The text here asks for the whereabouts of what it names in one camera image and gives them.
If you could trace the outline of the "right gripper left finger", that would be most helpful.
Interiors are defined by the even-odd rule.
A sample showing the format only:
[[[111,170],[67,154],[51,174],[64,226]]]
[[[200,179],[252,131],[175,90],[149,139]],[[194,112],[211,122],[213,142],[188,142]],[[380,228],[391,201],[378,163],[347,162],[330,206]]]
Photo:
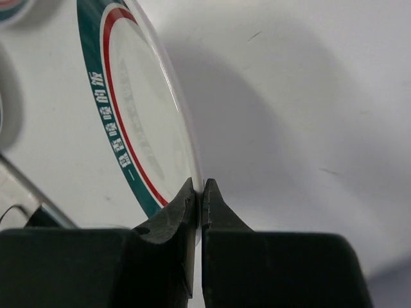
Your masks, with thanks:
[[[193,295],[197,195],[135,228],[1,232],[2,307],[186,307]]]

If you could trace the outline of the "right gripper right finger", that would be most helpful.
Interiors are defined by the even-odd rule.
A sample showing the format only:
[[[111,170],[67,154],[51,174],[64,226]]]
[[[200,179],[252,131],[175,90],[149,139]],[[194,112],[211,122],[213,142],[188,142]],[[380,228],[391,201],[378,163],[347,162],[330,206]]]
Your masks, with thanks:
[[[209,179],[202,202],[207,307],[371,307],[358,257],[338,234],[258,232]]]

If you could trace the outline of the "teal red ring plate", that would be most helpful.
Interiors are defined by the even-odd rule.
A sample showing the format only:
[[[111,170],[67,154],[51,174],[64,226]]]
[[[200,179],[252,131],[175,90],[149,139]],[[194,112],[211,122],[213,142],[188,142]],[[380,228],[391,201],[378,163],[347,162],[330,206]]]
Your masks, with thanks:
[[[20,21],[33,7],[34,0],[4,0],[1,1],[1,27]]]
[[[152,217],[186,180],[204,191],[193,122],[169,55],[137,1],[78,1],[79,37],[105,135]]]

